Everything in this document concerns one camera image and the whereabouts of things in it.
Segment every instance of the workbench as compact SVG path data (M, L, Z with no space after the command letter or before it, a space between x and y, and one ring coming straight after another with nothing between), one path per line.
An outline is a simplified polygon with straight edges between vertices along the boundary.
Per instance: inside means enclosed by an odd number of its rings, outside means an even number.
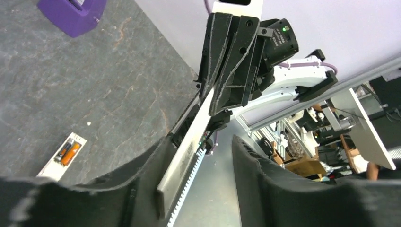
M61 182L85 183L165 136L196 76L134 1L77 38L36 3L0 2L0 175L37 175L75 132L87 144Z

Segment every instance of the cardboard box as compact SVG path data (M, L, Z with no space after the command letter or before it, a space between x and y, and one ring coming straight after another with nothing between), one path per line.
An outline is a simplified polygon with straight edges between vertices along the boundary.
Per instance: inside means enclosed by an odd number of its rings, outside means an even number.
M357 155L360 155L358 149L349 150L349 153L351 154L351 157L355 157L355 156L357 156Z
M276 141L273 141L273 142L271 143L271 146L273 147L273 155L272 155L272 157L273 157L274 161L276 161L277 164L279 164L279 165L283 164L283 163L284 163L284 160L283 160L283 159L280 157L280 155L277 153L277 142L276 142Z
M318 160L307 160L294 165L286 166L286 169L303 177L312 175L326 175L326 170Z
M317 148L313 157L303 156L302 158L286 164L286 169L303 177L312 175L326 175L326 170L320 164Z

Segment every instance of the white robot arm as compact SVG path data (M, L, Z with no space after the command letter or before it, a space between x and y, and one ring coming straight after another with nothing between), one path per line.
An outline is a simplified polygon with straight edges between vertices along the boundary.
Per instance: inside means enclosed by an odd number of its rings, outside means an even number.
M291 67L293 64L317 63L316 66ZM232 109L233 117L252 109L259 108L268 104L295 100L299 95L298 87L314 87L322 83L326 77L326 68L319 66L322 61L316 56L309 56L304 59L291 59L284 62L289 67L275 66L275 81L266 90L262 96L250 101L247 106Z
M157 187L160 217L172 212L171 223L180 207L173 208L174 199L193 171L193 158L233 113L280 101L308 101L337 82L335 72L323 67L320 50L289 60L298 52L294 31L286 19L260 21L262 5L263 0L213 5L196 81L200 90L171 131L178 148Z

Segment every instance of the black screw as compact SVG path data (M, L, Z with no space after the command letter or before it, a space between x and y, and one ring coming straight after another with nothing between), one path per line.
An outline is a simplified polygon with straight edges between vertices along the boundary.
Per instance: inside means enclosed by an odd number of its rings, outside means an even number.
M241 48L239 49L239 53L240 53L240 54L246 54L246 48L245 48L245 47L241 47Z
M247 27L250 27L250 26L253 25L253 22L252 22L251 20L248 20L248 21L245 23L245 25L246 25Z

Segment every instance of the black bracket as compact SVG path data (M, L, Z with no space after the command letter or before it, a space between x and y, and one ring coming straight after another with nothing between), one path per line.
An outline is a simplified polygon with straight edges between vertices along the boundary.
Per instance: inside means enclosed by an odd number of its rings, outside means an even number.
M307 57L310 57L310 56L316 56L319 60L321 60L322 62L324 61L324 60L326 60L326 57L324 56L324 54L323 54L323 51L321 50L321 49L316 49L316 50L314 50L312 53L310 53Z
M196 82L201 83L201 100L215 86L210 116L252 99L265 42L272 35L256 17L209 16Z
M271 146L270 141L266 137L262 137L258 141L258 145L268 157L273 155L274 148Z
M188 115L185 117L183 123L178 128L177 132L173 134L171 141L176 147L179 147L181 145L181 142L183 141L186 133L188 132L188 129L191 126L193 120L195 119L195 116L198 113L199 109L200 109L199 105L194 105L190 110L190 112L188 113ZM219 131L226 128L227 124L230 122L230 117L232 114L233 114L232 111L224 110L212 116L205 131L213 133L215 131Z
M333 71L327 71L326 77L324 81L313 87L297 87L298 96L294 100L302 103L317 98L338 82Z

